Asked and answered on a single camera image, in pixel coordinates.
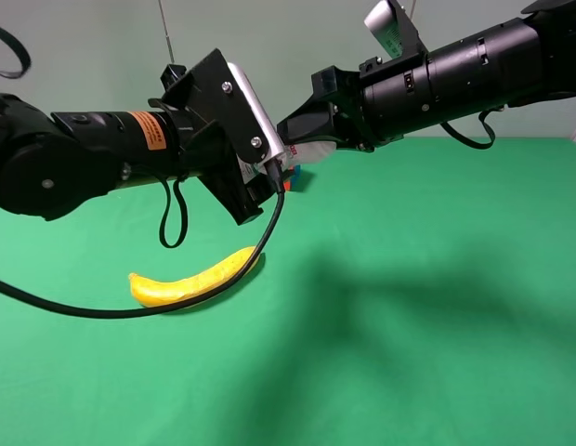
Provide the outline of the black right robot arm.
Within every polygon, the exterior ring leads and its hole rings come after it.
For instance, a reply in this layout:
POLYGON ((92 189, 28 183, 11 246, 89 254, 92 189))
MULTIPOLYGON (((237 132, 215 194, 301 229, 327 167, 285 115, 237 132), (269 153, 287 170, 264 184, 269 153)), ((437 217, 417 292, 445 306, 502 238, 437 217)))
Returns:
POLYGON ((429 50, 396 1, 365 18, 388 60, 311 77, 311 97, 277 127, 288 145, 373 151, 412 132, 505 107, 576 97, 576 1, 537 1, 518 18, 429 50))

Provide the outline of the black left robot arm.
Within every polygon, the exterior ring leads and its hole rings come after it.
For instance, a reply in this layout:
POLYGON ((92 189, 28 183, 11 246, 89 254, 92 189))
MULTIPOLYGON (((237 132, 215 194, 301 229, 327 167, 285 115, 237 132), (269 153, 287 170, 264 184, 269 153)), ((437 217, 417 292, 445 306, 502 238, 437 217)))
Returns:
POLYGON ((0 93, 0 207, 55 220, 112 190, 197 177, 237 223, 258 216, 270 188, 246 168, 283 144, 244 71, 213 51, 161 80, 145 111, 47 114, 0 93))

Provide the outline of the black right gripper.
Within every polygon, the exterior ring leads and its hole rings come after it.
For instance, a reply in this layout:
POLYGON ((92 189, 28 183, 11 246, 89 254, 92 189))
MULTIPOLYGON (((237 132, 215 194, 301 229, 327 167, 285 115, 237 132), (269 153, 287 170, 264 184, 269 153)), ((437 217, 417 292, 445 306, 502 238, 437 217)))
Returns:
POLYGON ((285 145, 335 142, 339 149, 373 152, 376 135, 364 118, 358 72, 327 67, 311 76, 313 94, 276 125, 285 145))

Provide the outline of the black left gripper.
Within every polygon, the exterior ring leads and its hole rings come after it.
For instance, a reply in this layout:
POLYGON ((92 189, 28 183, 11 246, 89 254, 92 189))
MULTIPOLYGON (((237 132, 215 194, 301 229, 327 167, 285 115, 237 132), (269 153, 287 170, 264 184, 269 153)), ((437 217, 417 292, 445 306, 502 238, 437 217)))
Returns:
POLYGON ((164 93, 149 105, 164 112, 178 145, 178 173, 197 177, 241 225, 262 214, 260 204, 272 187, 256 177, 247 184, 242 180, 238 159, 260 164, 266 146, 252 145, 261 128, 227 63, 216 48, 189 70, 168 65, 161 76, 164 93))

